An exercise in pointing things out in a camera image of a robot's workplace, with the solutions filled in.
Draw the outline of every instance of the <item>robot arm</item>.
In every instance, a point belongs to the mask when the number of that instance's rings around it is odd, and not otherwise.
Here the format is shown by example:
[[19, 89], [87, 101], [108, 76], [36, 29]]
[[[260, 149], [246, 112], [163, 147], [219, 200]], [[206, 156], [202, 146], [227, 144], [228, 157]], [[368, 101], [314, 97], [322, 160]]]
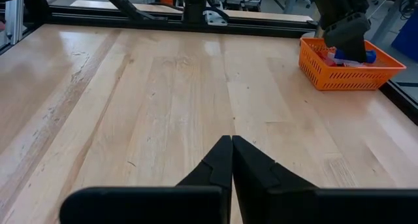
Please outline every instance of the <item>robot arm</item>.
[[370, 29], [367, 0], [313, 0], [321, 14], [325, 44], [350, 60], [365, 62], [364, 34]]

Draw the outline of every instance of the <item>orange basket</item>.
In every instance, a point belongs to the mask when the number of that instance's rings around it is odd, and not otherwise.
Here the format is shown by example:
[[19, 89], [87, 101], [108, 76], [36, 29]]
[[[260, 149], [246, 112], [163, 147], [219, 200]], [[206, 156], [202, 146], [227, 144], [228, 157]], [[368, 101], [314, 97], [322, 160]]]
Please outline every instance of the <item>orange basket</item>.
[[327, 56], [335, 48], [327, 48], [323, 39], [301, 38], [299, 67], [318, 90], [375, 90], [380, 88], [406, 67], [374, 46], [364, 41], [366, 50], [375, 50], [376, 62], [365, 67], [330, 67], [316, 54]]

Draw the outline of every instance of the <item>black metal frame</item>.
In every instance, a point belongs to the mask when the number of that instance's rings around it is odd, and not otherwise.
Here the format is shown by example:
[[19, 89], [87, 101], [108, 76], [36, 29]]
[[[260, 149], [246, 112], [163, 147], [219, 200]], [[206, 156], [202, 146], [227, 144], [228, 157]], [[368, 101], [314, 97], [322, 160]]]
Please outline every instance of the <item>black metal frame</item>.
[[[222, 33], [234, 35], [257, 35], [264, 37], [300, 38], [316, 30], [311, 22], [290, 22], [255, 18], [229, 18], [228, 25], [187, 24], [182, 22], [181, 13], [142, 12], [132, 15], [129, 5], [121, 10], [105, 8], [60, 7], [49, 5], [47, 0], [25, 0], [24, 22], [33, 26], [25, 33], [30, 34], [42, 24], [86, 25], [99, 27], [120, 27], [133, 29], [156, 29], [166, 31], [187, 31], [201, 33]], [[0, 54], [10, 47], [0, 50]], [[418, 125], [418, 103], [402, 90], [399, 84], [389, 81], [381, 91]]]

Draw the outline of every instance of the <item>blue object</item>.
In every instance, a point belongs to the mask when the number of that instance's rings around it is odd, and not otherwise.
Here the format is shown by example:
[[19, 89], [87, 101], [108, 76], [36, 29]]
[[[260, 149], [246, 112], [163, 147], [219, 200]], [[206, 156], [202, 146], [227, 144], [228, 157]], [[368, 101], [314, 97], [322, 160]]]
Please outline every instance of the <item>blue object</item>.
[[418, 9], [412, 14], [411, 18], [400, 30], [399, 35], [392, 43], [405, 56], [418, 61]]
[[[376, 51], [374, 50], [366, 51], [366, 63], [374, 63], [376, 61], [377, 56], [378, 55], [376, 54]], [[336, 59], [346, 60], [346, 55], [344, 55], [343, 51], [341, 50], [335, 51], [334, 57]]]

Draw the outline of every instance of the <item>wooden tabletop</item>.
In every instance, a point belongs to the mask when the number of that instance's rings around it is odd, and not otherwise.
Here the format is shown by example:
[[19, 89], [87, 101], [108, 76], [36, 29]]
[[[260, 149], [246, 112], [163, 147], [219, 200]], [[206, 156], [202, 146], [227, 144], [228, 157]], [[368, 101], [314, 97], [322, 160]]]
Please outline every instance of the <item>wooden tabletop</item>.
[[[101, 2], [101, 1], [86, 1], [86, 0], [77, 0], [71, 4], [73, 7], [88, 7], [88, 8], [114, 8], [116, 7], [111, 2]], [[175, 10], [170, 7], [161, 6], [161, 5], [141, 5], [134, 4], [137, 9], [148, 11], [148, 12], [172, 12], [172, 13], [181, 13], [179, 10]], [[306, 22], [312, 21], [312, 18], [309, 16], [301, 15], [292, 15], [292, 14], [273, 14], [266, 12], [244, 12], [244, 11], [235, 11], [235, 10], [224, 10], [229, 16], [239, 17], [239, 18], [259, 18], [259, 19], [271, 19], [271, 20], [286, 20], [293, 22]]]
[[175, 185], [222, 135], [320, 187], [417, 187], [417, 126], [380, 91], [315, 90], [298, 53], [297, 39], [42, 26], [0, 56], [0, 222], [57, 223], [83, 187]]

